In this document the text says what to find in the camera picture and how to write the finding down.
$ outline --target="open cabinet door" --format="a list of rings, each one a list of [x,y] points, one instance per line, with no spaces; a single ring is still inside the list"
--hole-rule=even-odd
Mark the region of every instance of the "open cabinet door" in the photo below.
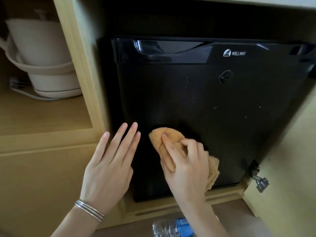
[[[252,181],[245,191],[254,215],[276,237],[316,236],[316,87],[260,166],[270,186],[259,193]]]

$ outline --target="bracelet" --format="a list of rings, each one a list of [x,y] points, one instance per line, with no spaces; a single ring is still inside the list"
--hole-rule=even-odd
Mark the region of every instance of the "bracelet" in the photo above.
[[[80,199],[77,200],[75,205],[78,206],[79,208],[81,208],[82,210],[86,211],[88,214],[92,215],[98,221],[100,221],[100,222],[103,221],[104,215],[101,214],[99,211],[97,211],[95,208],[84,203],[82,200],[80,200]]]

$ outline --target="cabinet door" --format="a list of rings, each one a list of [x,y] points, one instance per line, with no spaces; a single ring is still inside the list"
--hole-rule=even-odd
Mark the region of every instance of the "cabinet door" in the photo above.
[[[244,199],[276,237],[316,236],[316,88],[288,129],[261,163],[270,186],[259,193],[252,181]]]
[[[0,155],[0,235],[50,236],[79,198],[95,148]]]

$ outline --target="forearm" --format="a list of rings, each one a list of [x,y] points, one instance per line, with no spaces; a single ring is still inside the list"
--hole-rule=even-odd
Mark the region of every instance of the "forearm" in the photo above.
[[[74,206],[51,237],[89,237],[96,230],[98,224],[97,219]]]
[[[228,237],[212,207],[206,202],[199,206],[187,204],[180,207],[197,237]]]

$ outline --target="blue bottle label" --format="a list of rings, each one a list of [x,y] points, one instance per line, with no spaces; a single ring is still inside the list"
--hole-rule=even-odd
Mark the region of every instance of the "blue bottle label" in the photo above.
[[[193,229],[190,227],[188,221],[184,219],[178,219],[176,225],[179,229],[180,237],[192,237]]]

